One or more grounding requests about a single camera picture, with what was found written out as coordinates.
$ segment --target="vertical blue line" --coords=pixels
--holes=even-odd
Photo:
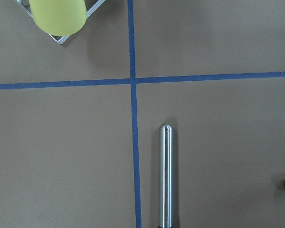
[[[132,108],[132,141],[133,141],[133,171],[135,193],[136,228],[142,228],[141,191],[139,176],[139,150],[138,150],[138,123],[137,123],[137,92],[135,72],[135,40],[134,40],[134,15],[133,0],[128,0],[128,25],[129,25],[129,56],[130,56],[130,85]]]

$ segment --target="blue line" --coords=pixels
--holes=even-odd
[[[188,81],[208,81],[208,80],[267,78],[267,77],[285,77],[285,72],[223,74],[223,75],[196,75],[196,76],[169,76],[169,77],[145,77],[145,78],[137,78],[136,83],[141,84],[141,83],[160,83],[160,82],[188,82]]]
[[[3,89],[32,89],[32,88],[69,87],[69,86],[98,86],[98,85],[100,86],[100,85],[120,85],[120,84],[130,84],[130,79],[129,78],[123,78],[123,79],[104,79],[104,80],[0,84],[0,90],[3,90]]]
[[[141,190],[140,190],[140,175],[139,175],[138,123],[137,123],[137,92],[136,92],[136,76],[135,76],[136,71],[135,71],[133,0],[128,0],[128,24],[129,24],[135,216],[136,216],[136,228],[142,228]]]

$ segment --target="yellow object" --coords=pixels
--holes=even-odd
[[[53,36],[78,32],[86,22],[84,0],[29,0],[37,26]]]

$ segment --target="yellow-green cylinder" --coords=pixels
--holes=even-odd
[[[78,32],[86,22],[84,0],[29,0],[37,26],[53,36]]]

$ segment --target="silver cylinder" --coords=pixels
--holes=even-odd
[[[172,127],[160,127],[159,217],[158,226],[172,227]]]

